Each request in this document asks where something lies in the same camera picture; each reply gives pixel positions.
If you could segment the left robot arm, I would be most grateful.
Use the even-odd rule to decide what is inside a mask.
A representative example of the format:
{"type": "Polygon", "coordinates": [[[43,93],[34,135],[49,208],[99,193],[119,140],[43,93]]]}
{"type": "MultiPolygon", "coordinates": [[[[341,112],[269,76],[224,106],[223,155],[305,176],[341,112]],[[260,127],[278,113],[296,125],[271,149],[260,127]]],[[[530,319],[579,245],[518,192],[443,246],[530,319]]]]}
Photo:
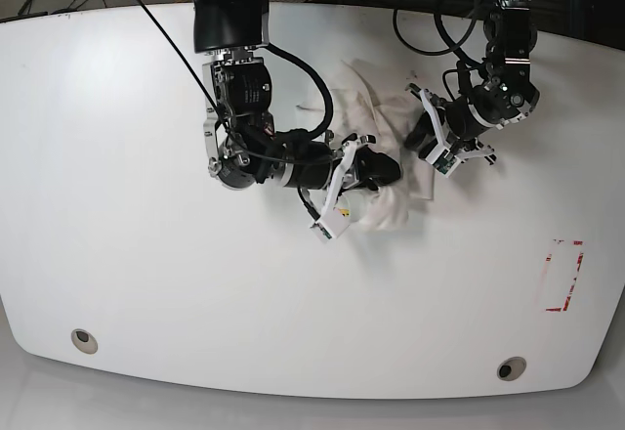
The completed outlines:
{"type": "MultiPolygon", "coordinates": [[[[474,0],[476,9],[481,1],[474,0]]],[[[489,1],[483,19],[486,46],[480,61],[464,52],[464,42],[453,40],[441,13],[434,12],[436,30],[446,45],[443,52],[458,60],[451,70],[457,76],[458,92],[442,98],[415,84],[407,87],[424,112],[404,146],[444,176],[474,158],[494,164],[495,150],[481,142],[480,136],[528,118],[540,98],[530,81],[530,53],[537,40],[530,17],[532,0],[489,1]]]]}

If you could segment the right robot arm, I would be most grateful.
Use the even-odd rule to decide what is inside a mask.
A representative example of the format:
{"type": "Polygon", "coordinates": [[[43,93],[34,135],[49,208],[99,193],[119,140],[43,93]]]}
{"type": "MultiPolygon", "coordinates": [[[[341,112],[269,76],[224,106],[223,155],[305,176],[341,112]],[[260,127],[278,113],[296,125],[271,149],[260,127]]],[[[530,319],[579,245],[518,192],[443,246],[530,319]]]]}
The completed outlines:
{"type": "Polygon", "coordinates": [[[372,150],[372,136],[349,135],[330,145],[334,105],[330,90],[307,63],[269,41],[270,0],[192,0],[193,45],[206,53],[203,68],[213,97],[204,123],[210,174],[244,190],[274,180],[298,193],[323,190],[333,198],[350,190],[377,191],[401,177],[399,164],[372,150]],[[270,113],[271,76],[255,51],[265,49],[295,65],[316,85],[322,117],[312,129],[278,131],[270,113]]]}

